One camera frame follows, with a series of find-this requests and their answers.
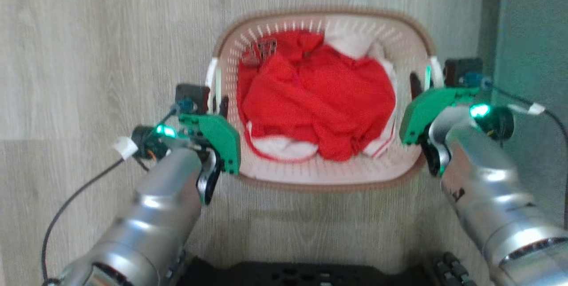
perforated basket wall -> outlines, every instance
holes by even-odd
[[[324,33],[332,26],[373,35],[385,49],[387,60],[393,63],[398,80],[394,141],[377,159],[357,156],[338,163],[317,156],[304,163],[284,164],[258,157],[244,141],[244,127],[235,100],[238,64],[243,52],[251,42],[264,35],[298,29]],[[412,100],[410,73],[416,72],[424,86],[425,72],[432,70],[434,85],[443,84],[442,71],[434,52],[430,36],[422,26],[401,13],[352,8],[258,13],[237,21],[217,42],[206,80],[211,87],[209,107],[212,108],[213,96],[217,96],[217,102],[222,96],[229,97],[228,121],[241,135],[240,173],[246,180],[280,186],[302,185],[303,188],[312,189],[380,186],[403,179],[413,165],[414,168],[419,166],[415,164],[420,156],[420,148],[403,146],[398,132],[404,110]]]

pile of clothes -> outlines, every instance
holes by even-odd
[[[239,63],[237,106],[257,155],[285,163],[319,153],[378,157],[394,137],[392,64],[357,34],[295,30],[259,38]]]

